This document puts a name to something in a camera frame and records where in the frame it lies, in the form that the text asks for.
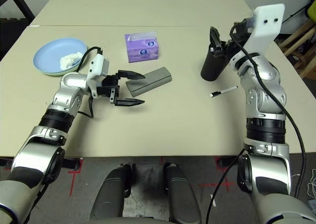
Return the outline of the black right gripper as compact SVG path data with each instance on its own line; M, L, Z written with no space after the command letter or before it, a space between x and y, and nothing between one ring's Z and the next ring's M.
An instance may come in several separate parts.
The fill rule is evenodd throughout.
M233 34L233 36L241 46L244 46L247 41L247 34L242 36ZM213 53L214 57L220 57L226 60L230 60L235 54L240 51L239 46L237 46L237 44L232 39L227 42L221 41L219 32L215 27L210 27L209 38L209 50L211 53Z

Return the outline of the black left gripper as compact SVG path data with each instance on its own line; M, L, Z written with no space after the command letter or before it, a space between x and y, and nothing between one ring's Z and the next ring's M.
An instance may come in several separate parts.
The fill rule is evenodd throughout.
M110 103L115 106L130 107L143 104L143 100L134 98L119 99L119 80L120 78L127 78L130 80L144 79L145 76L133 71L118 70L118 74L108 75L102 80L101 85L97 87L97 93L100 96L105 96L110 99Z

